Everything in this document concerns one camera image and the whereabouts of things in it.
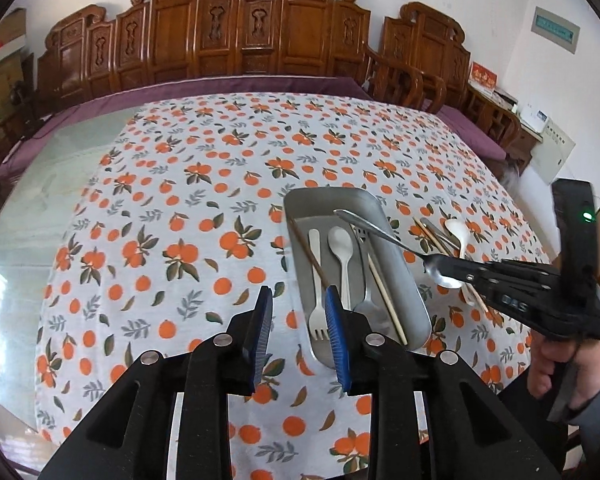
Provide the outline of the person's right hand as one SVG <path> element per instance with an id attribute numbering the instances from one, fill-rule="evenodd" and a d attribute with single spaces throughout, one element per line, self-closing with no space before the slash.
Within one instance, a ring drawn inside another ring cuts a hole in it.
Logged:
<path id="1" fill-rule="evenodd" d="M 527 387 L 535 399 L 560 388 L 574 369 L 574 386 L 567 394 L 567 406 L 583 408 L 600 393 L 600 340 L 551 340 L 536 330 L 531 332 L 531 363 Z"/>

